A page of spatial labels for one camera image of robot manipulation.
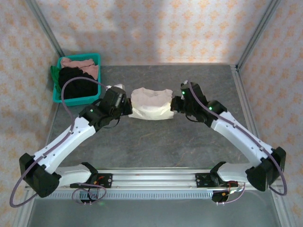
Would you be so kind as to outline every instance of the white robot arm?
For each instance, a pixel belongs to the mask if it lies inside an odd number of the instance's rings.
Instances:
[[[198,84],[192,83],[192,86],[194,93],[207,108],[224,119],[228,119],[233,124],[229,124],[203,110],[192,97],[187,84],[182,84],[181,86],[182,97],[176,96],[172,99],[171,110],[184,113],[186,116],[194,116],[198,122],[205,123],[208,127],[226,137],[249,160],[247,164],[220,162],[210,172],[212,183],[215,186],[220,186],[229,181],[250,182],[258,190],[265,191],[279,174],[270,162],[268,155],[262,149],[265,148],[270,152],[270,155],[275,157],[281,169],[284,169],[285,151],[281,148],[273,149],[270,145],[262,142],[237,122],[231,113],[218,101],[208,102]],[[62,144],[35,165],[24,180],[40,197],[48,196],[60,186],[75,183],[94,183],[98,172],[90,164],[82,163],[72,167],[59,167],[59,164],[84,140],[94,135],[105,125],[108,125],[111,120],[120,119],[121,116],[131,113],[131,100],[126,98],[125,91],[117,87],[108,89],[103,99],[85,107],[79,117],[75,119],[72,131],[71,127],[67,128],[54,141],[33,156],[24,154],[20,158],[21,173],[24,173],[31,163],[58,144],[68,132],[70,133]],[[257,140],[261,148],[247,134]]]

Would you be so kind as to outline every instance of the patterned wallpaper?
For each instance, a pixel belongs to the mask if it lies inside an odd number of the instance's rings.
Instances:
[[[291,209],[303,226],[303,1],[281,1],[241,71],[262,139],[286,152]]]
[[[9,227],[19,157],[41,149],[49,131],[55,106],[48,71],[58,56],[24,0],[0,4],[0,15],[0,226]],[[15,203],[21,196],[20,187]]]
[[[236,64],[270,0],[37,0],[65,54],[103,65]]]

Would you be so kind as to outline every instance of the pink towel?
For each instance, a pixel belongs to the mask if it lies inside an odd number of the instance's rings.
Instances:
[[[95,80],[98,79],[98,70],[99,70],[98,65],[90,65],[90,66],[87,66],[87,67],[83,67],[83,68],[81,68],[81,70],[83,70],[83,72],[87,72]]]
[[[84,61],[72,61],[69,58],[62,58],[60,63],[61,63],[61,68],[64,67],[79,68],[83,72],[87,72],[94,79],[98,79],[99,66],[95,65],[92,59],[84,60]]]

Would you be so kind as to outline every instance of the gray table surface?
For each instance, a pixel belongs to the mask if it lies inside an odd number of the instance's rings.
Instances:
[[[172,89],[180,95],[186,79],[200,84],[208,99],[217,99],[243,125],[243,112],[229,66],[108,66],[102,67],[104,84],[125,85],[127,94],[145,87]],[[76,115],[84,106],[71,107]],[[59,106],[51,140],[70,125]],[[189,122],[184,115],[165,121],[124,117],[113,129],[103,129],[83,142],[61,166],[87,161],[107,167],[213,167],[220,161],[247,162],[227,139],[204,124]],[[29,227],[125,226],[125,227],[277,227],[273,197],[267,192],[246,192],[235,203],[216,206],[211,200],[104,200],[80,206],[70,199],[35,200]]]
[[[137,88],[171,89],[181,95],[184,80],[200,85],[208,100],[221,102],[244,126],[245,120],[228,65],[104,66],[102,83],[125,85],[127,95]],[[84,105],[72,106],[75,116]],[[52,128],[51,140],[71,124],[62,105]],[[112,129],[101,129],[84,141],[61,164],[89,162],[95,168],[109,167],[213,167],[220,161],[245,163],[247,159],[226,138],[183,114],[163,121],[123,117]]]
[[[280,227],[270,192],[245,192],[238,201],[35,200],[28,227]]]

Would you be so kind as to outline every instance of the teal basket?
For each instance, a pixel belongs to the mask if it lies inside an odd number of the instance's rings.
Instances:
[[[101,83],[101,73],[100,73],[100,66],[101,66],[101,57],[100,54],[98,53],[85,53],[85,54],[77,54],[77,55],[70,55],[70,56],[65,56],[66,58],[71,59],[72,61],[83,61],[83,60],[88,60],[92,59],[96,65],[99,66],[98,70],[98,82]],[[61,69],[61,58],[59,58],[57,67]],[[96,101],[101,94],[101,86],[98,85],[98,93],[95,96],[88,96],[88,97],[81,97],[81,98],[70,98],[70,99],[65,99],[65,103],[67,106],[72,106],[72,105],[84,105],[84,104],[90,104],[94,101]],[[53,101],[55,103],[62,103],[61,100],[61,93],[57,92],[57,89],[55,86],[53,87]]]

